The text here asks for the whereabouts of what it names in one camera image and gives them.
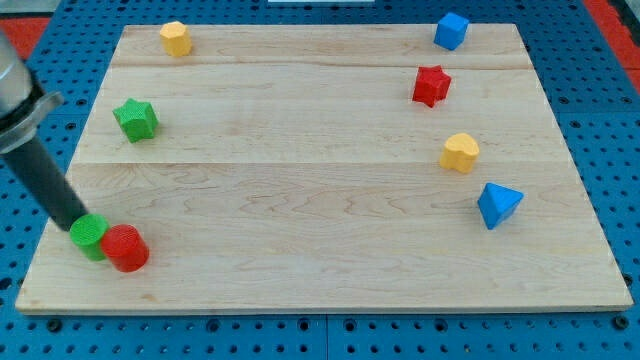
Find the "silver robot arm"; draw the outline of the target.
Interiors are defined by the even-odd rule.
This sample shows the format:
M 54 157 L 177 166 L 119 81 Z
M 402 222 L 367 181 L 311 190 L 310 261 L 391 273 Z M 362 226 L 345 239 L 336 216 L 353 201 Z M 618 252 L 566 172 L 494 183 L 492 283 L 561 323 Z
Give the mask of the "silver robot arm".
M 37 126 L 64 102 L 60 92 L 45 92 L 16 49 L 1 32 L 1 153 L 30 141 Z

